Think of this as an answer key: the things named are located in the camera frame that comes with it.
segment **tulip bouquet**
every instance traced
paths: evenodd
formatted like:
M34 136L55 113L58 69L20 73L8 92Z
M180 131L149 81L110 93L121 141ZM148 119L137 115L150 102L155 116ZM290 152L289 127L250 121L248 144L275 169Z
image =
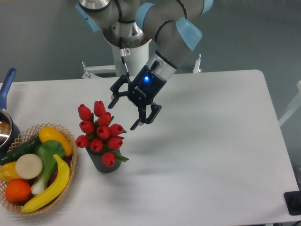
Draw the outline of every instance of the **tulip bouquet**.
M94 102L94 110L81 104L78 107L79 117L82 120L79 127L85 133L76 139L77 147L90 148L93 152L102 154L101 161L104 165L112 167L115 161L126 162L128 158L116 153L123 144L122 133L126 133L119 124L111 124L114 116L107 112L102 101Z

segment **blue pot handle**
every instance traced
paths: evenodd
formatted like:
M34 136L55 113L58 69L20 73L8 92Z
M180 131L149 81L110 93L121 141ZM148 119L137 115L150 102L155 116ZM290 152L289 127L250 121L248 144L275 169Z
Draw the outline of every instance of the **blue pot handle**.
M16 75L16 68L10 68L0 89L0 110L6 110L8 91Z

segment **red tulip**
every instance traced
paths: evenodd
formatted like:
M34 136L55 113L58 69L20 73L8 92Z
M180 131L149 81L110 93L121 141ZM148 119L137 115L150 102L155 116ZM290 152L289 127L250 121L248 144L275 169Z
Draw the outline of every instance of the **red tulip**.
M76 146L77 146L77 147L83 148L83 147L87 147L87 146L88 146L89 140L88 140L88 138L87 138L85 135L80 135L80 136L76 139L75 143L76 143Z
M102 162L107 167L112 167L115 164L115 155L111 152L104 153L102 156Z
M108 147L109 147L109 149L112 149L112 150L120 148L122 146L122 144L123 144L123 141L119 137L112 137L108 141Z
M107 126L98 127L96 132L100 139L108 139L111 134L110 129Z
M99 152L103 149L103 142L100 139L93 139L90 143L90 148L92 151Z
M111 121L111 113L106 112L105 114L99 116L99 118L97 119L97 124L98 126L108 126L110 121Z
M81 121L79 127L81 131L86 134L92 134L94 132L94 125L90 121Z
M101 100L94 102L94 114L97 117L105 114L105 107L104 107L104 104L103 104L103 102Z
M113 124L110 126L110 132L113 137L117 137L118 135L120 135L123 132L123 130L123 127L119 124Z
M80 119L82 119L83 121L89 121L91 119L91 110L87 108L84 104L81 104L77 108L77 110L79 112Z

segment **fruit basket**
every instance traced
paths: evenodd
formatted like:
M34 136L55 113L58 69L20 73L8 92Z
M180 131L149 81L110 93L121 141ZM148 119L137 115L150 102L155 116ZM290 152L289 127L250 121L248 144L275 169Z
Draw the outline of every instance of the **fruit basket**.
M63 127L61 125L48 123L48 124L41 124L41 125L33 126L31 129L27 129L22 134L20 134L18 136L18 138L15 139L15 142L11 145L11 147L9 148L8 151L12 151L12 150L14 150L14 148L21 145L22 143L36 137L39 134L39 131L44 127L52 127L52 128L57 129L70 142L70 144L72 146L72 150L73 150L73 153L71 155L71 162L70 162L70 177L69 177L68 183L67 183L66 187L64 188L64 190L52 202L50 202L48 205L46 205L34 212L31 212L31 213L22 213L21 212L21 209L22 209L21 204L11 203L6 199L5 189L8 184L5 181L0 180L0 203L2 203L3 207L6 208L8 211L14 212L21 216L37 215L37 214L43 213L43 212L51 209L52 207L54 207L59 201L61 201L61 199L67 193L67 191L70 187L70 184L72 182L72 179L74 177L74 172L75 172L75 168L77 165L77 146L76 146L75 139L74 139L74 136L72 135L72 133L68 129L66 129L65 127Z

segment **blue led light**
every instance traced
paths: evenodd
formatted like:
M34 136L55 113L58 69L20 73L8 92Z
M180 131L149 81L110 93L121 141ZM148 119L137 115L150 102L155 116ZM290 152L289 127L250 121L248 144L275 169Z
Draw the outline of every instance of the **blue led light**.
M148 75L148 74L144 77L144 81L145 81L145 82L149 82L149 81L150 81L150 78L149 78L149 75Z

